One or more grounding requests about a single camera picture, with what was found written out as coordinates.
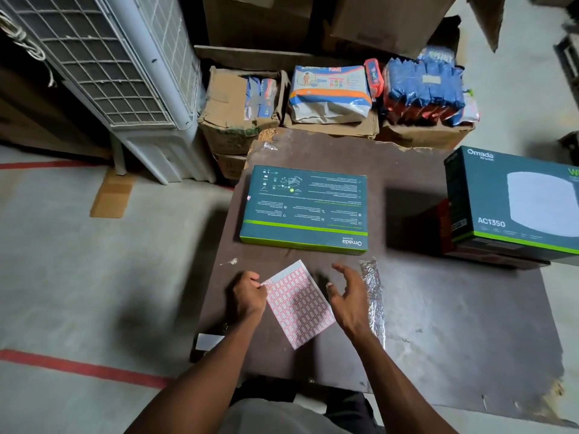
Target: aluminum foil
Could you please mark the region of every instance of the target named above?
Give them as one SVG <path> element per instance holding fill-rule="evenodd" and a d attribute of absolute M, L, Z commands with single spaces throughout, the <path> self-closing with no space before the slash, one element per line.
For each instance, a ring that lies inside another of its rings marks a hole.
<path fill-rule="evenodd" d="M 373 334 L 386 350 L 386 318 L 384 317 L 384 302 L 382 300 L 382 283 L 376 259 L 361 260 L 362 278 L 368 290 L 368 318 Z"/>

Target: brown table top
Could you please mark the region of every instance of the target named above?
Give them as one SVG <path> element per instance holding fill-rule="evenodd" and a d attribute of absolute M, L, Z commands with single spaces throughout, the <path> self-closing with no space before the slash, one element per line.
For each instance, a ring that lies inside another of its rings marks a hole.
<path fill-rule="evenodd" d="M 343 290 L 343 277 L 330 264 L 359 270 L 360 259 L 375 257 L 384 285 L 387 352 L 429 402 L 541 420 L 536 413 L 544 406 L 542 395 L 562 376 L 563 366 L 539 270 L 416 252 L 422 245 L 419 229 L 408 231 L 404 223 L 446 197 L 443 160 L 449 153 L 284 128 L 276 129 L 269 145 L 276 150 L 254 142 L 235 188 L 199 332 L 215 333 L 226 320 L 226 287 L 239 271 L 251 269 L 265 280 L 301 259 L 314 278 L 327 278 Z M 368 252 L 347 256 L 241 243 L 254 164 L 367 175 Z M 235 265 L 225 264 L 233 259 Z M 269 307 L 244 371 L 371 391 L 359 357 L 336 323 L 294 351 Z"/>

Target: grey floor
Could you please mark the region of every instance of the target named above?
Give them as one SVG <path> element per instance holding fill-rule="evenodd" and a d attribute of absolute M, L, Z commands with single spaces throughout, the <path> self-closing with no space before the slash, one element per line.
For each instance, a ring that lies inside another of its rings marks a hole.
<path fill-rule="evenodd" d="M 500 47 L 489 50 L 465 0 L 467 70 L 482 110 L 470 146 L 556 159 L 553 141 L 579 112 L 553 44 L 564 10 L 507 0 Z M 0 162 L 43 161 L 0 146 Z M 104 167 L 0 170 L 0 348 L 174 376 L 187 365 L 231 192 L 140 178 L 125 217 L 89 210 Z M 579 268 L 543 271 L 563 344 L 561 418 L 579 423 Z M 0 362 L 0 432 L 122 432 L 154 389 Z M 303 396 L 305 406 L 323 405 Z M 461 433 L 558 433 L 555 428 L 438 407 Z"/>

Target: red package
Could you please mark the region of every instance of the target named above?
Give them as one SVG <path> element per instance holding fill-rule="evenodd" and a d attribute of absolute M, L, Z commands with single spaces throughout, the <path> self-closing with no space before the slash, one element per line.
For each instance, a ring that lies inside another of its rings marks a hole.
<path fill-rule="evenodd" d="M 366 78 L 370 87 L 370 96 L 375 99 L 384 90 L 384 78 L 380 72 L 380 65 L 378 65 L 376 58 L 372 58 L 364 61 L 364 67 L 366 68 Z"/>

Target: left hand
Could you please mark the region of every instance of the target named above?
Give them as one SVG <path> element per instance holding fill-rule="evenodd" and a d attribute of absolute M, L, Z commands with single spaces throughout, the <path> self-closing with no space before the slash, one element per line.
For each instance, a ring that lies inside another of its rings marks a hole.
<path fill-rule="evenodd" d="M 261 319 L 267 302 L 267 286 L 260 286 L 259 274 L 244 271 L 242 277 L 233 288 L 237 302 L 237 313 L 240 319 L 256 315 Z"/>

